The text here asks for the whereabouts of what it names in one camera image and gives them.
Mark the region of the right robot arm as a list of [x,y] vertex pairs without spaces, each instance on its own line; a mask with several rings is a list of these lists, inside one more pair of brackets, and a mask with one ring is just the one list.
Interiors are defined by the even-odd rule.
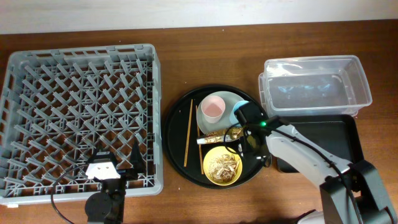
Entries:
[[322,210],[311,210],[297,223],[397,223],[397,214],[377,169],[329,153],[280,116],[266,118],[255,103],[234,111],[244,136],[260,159],[278,157],[320,191]]

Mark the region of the gold snack wrapper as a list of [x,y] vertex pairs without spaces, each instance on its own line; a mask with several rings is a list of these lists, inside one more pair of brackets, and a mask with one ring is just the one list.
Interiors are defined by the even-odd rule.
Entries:
[[233,142],[243,137],[244,131],[240,127],[232,127],[213,131],[197,138],[197,144],[215,144],[223,142]]

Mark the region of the yellow bowl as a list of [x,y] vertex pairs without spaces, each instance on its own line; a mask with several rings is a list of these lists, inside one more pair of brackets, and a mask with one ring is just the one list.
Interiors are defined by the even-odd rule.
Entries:
[[203,159],[203,171],[210,182],[218,186],[230,186],[243,173],[243,162],[233,149],[218,146],[206,153]]

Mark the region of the food scraps and rice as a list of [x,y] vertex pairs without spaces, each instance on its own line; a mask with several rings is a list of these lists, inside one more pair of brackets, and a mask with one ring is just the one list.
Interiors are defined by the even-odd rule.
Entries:
[[208,166],[210,179],[219,184],[231,182],[237,175],[241,160],[233,154],[223,154],[213,158]]

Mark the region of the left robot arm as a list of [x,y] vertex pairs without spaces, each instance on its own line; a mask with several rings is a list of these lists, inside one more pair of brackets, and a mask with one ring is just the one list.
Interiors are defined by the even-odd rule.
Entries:
[[103,151],[101,146],[88,159],[85,174],[101,184],[101,190],[90,196],[85,203],[88,223],[123,222],[126,183],[137,180],[139,174],[146,171],[137,142],[132,146],[129,162],[132,164],[131,168],[117,169],[114,153]]

